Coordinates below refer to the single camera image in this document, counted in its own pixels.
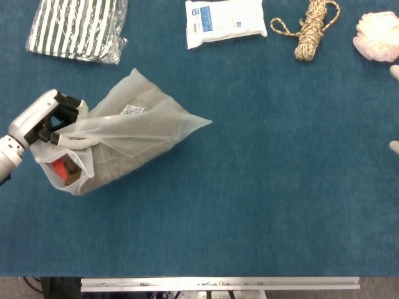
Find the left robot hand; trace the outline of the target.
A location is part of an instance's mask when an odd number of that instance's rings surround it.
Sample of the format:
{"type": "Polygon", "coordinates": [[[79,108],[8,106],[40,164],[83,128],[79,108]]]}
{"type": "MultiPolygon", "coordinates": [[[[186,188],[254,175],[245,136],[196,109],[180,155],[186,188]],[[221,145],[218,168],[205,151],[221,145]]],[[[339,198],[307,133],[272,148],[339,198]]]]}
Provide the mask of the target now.
{"type": "Polygon", "coordinates": [[[58,131],[87,118],[89,108],[84,100],[51,89],[25,109],[10,125],[3,140],[8,147],[23,152],[36,141],[67,148],[82,149],[95,144],[73,141],[58,131]]]}

